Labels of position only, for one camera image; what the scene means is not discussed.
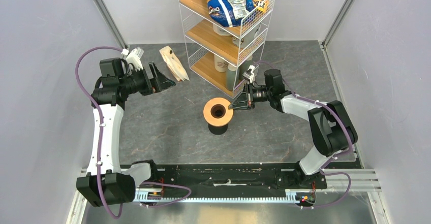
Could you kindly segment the wooden ring dripper holder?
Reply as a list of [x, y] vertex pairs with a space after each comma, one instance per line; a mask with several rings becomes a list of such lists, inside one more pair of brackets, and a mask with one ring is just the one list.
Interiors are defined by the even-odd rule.
[[229, 109], [230, 102], [225, 98], [213, 98], [203, 108], [206, 122], [215, 127], [227, 125], [233, 118], [233, 109]]

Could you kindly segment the red black coffee carafe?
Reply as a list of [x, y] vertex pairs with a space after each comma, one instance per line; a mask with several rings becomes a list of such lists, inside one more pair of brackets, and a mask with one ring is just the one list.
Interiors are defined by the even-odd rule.
[[224, 126], [214, 126], [214, 125], [208, 124], [208, 129], [214, 135], [222, 135], [227, 131], [228, 124]]

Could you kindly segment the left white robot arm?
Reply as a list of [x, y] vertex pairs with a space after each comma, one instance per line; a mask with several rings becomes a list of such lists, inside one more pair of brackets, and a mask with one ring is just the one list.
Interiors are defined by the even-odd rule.
[[153, 160], [134, 162], [124, 171], [119, 162], [120, 127], [129, 95], [146, 96], [175, 86], [155, 63], [148, 65], [152, 77], [122, 58], [100, 61], [101, 76], [90, 95], [95, 122], [91, 158], [85, 176], [76, 180], [77, 190], [94, 207], [129, 203], [142, 183], [149, 188], [159, 183]]

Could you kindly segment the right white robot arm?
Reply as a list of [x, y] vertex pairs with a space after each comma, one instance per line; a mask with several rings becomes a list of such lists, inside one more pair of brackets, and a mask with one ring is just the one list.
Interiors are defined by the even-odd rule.
[[254, 109], [256, 103], [269, 102], [273, 109], [309, 123], [313, 147], [296, 163], [293, 170], [294, 183], [306, 188], [332, 159], [352, 150], [358, 141], [357, 131], [342, 102], [314, 101], [288, 90], [278, 69], [266, 70], [265, 83], [257, 85], [254, 69], [254, 66], [250, 66], [244, 73], [246, 84], [229, 109], [250, 110]]

